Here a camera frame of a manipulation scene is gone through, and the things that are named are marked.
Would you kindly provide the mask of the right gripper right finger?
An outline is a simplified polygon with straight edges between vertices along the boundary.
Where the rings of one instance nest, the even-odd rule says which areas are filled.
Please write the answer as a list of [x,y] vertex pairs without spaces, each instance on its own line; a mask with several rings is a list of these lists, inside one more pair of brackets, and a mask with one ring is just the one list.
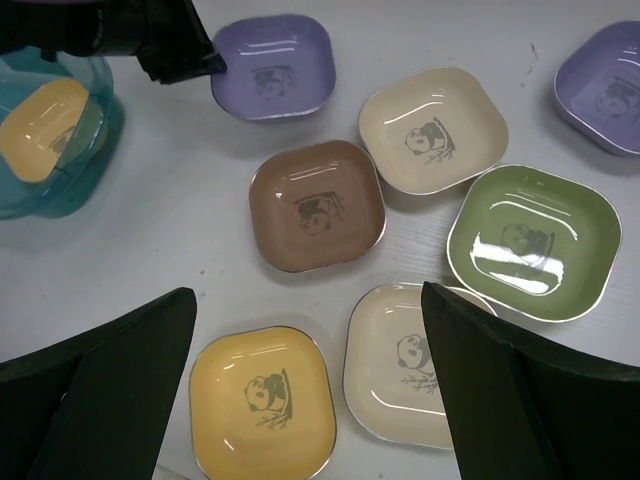
[[636,479],[639,369],[426,282],[421,308],[464,479]]

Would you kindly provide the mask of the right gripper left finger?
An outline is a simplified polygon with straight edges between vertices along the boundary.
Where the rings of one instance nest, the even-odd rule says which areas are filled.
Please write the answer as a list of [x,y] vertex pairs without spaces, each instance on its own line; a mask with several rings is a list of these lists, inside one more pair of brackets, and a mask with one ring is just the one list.
[[1,365],[4,479],[149,479],[189,354],[185,287]]

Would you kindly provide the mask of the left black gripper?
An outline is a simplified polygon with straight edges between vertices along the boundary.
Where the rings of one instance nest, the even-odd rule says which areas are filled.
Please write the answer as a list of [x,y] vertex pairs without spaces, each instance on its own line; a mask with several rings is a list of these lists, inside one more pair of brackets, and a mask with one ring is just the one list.
[[227,65],[190,0],[3,1],[1,52],[137,56],[152,81],[224,74]]

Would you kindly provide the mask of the purple plate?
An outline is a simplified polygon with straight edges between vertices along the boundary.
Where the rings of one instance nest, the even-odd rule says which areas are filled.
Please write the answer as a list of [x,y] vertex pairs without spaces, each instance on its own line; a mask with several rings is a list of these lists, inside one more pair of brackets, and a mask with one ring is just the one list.
[[237,119],[261,122],[309,115],[335,89],[330,36],[309,16],[238,20],[221,28],[213,44],[227,70],[210,77],[212,96]]
[[606,151],[639,155],[639,22],[610,24],[557,70],[553,92],[563,118]]

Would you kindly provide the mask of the beige plate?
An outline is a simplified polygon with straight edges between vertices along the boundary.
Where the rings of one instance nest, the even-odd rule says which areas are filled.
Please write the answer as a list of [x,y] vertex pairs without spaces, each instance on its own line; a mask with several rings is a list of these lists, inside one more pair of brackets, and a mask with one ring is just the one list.
[[392,443],[451,450],[435,367],[425,333],[422,287],[376,287],[349,321],[343,392],[354,419]]

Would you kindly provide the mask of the yellow plate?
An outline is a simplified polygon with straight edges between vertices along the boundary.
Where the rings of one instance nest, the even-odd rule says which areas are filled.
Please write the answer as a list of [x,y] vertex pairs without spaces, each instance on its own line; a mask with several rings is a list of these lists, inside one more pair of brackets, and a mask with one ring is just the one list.
[[30,184],[88,158],[104,143],[105,114],[72,78],[48,82],[1,123],[1,155],[12,174]]
[[192,443],[209,479],[311,479],[337,423],[324,357],[304,332],[273,326],[224,336],[189,382]]

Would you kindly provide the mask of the green plate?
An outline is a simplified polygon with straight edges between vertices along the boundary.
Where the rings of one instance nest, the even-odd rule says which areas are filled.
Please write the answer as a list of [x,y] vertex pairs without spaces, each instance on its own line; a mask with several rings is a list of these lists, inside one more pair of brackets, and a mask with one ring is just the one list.
[[473,293],[534,320],[564,323],[600,303],[621,243],[619,214],[597,190],[502,165],[472,183],[446,256]]

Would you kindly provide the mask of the yellow plate front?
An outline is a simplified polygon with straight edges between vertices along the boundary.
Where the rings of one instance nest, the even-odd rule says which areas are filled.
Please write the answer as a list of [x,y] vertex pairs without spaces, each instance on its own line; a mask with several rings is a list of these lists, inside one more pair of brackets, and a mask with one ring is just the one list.
[[311,479],[337,423],[324,357],[304,332],[273,326],[224,336],[189,382],[192,443],[209,479]]

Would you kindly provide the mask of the brown plate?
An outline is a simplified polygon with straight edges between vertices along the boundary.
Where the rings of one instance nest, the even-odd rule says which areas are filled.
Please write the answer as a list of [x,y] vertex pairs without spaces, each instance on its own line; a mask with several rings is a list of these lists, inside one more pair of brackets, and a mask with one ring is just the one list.
[[251,181],[249,205],[259,253],[289,273],[356,260],[386,228],[376,168],[365,150],[344,140],[269,158]]

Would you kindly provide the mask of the cream plate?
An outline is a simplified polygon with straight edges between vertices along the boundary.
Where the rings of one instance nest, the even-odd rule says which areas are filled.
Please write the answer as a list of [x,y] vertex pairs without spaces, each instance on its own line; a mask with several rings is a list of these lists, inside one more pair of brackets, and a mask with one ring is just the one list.
[[479,81],[451,66],[375,92],[361,108],[358,128],[383,180],[418,196],[492,168],[509,142],[506,120]]

